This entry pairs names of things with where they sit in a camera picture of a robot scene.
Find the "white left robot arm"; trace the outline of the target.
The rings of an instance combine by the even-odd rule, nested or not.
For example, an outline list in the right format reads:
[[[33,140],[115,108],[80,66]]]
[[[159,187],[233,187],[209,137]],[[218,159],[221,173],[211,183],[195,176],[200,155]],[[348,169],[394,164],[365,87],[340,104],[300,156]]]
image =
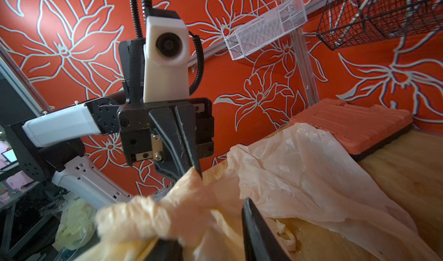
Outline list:
[[[212,102],[206,98],[142,103],[124,92],[7,125],[20,169],[51,181],[96,209],[129,202],[132,195],[100,172],[85,152],[84,136],[120,136],[126,162],[150,161],[157,174],[177,182],[214,151]]]

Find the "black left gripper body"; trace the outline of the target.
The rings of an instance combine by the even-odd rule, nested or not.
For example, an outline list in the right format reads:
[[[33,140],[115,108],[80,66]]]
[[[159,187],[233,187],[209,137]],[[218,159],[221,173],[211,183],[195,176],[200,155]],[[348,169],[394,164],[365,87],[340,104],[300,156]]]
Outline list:
[[[152,159],[204,159],[214,154],[215,119],[208,98],[126,104],[117,112],[128,165]]]

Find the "plain translucent plastic bag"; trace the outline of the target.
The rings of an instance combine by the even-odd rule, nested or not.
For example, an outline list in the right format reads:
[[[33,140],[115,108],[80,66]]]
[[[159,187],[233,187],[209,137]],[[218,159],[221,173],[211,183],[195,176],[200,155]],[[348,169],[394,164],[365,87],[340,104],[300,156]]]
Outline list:
[[[298,218],[339,233],[381,261],[436,261],[409,213],[327,131],[297,123],[227,153],[240,197],[268,218]]]

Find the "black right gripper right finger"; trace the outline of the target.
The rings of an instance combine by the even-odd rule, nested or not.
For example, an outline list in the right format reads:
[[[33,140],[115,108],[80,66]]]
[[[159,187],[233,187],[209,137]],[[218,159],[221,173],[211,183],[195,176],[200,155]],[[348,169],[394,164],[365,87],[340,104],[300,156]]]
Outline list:
[[[249,197],[242,208],[242,227],[246,261],[290,261]]]

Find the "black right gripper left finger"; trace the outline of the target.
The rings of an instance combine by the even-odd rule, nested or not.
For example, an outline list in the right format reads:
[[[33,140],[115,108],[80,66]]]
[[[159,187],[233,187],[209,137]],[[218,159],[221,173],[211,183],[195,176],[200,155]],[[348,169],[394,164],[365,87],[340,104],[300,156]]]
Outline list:
[[[183,248],[176,240],[158,240],[144,261],[182,261]]]

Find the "banana print plastic bag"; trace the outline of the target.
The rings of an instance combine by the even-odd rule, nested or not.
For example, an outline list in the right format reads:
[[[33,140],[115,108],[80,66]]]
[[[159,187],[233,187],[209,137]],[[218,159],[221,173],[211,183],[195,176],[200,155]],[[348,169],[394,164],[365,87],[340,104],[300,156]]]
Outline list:
[[[186,261],[243,261],[241,209],[257,199],[262,172],[231,167],[205,184],[190,169],[160,201],[135,197],[96,215],[100,241],[80,255],[82,261],[140,261],[159,240],[176,241]]]

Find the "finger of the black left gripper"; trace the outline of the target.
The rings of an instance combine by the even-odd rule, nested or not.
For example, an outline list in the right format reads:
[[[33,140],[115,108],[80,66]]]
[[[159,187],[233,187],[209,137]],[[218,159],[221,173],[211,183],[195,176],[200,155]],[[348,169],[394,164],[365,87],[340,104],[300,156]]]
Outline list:
[[[188,170],[185,147],[173,109],[162,107],[149,113],[151,134],[159,136],[152,146],[156,171],[171,181],[178,181]]]
[[[177,117],[182,143],[185,147],[188,167],[195,168],[199,177],[202,178],[200,160],[197,154],[195,107],[191,103],[184,103],[177,105],[174,111]]]

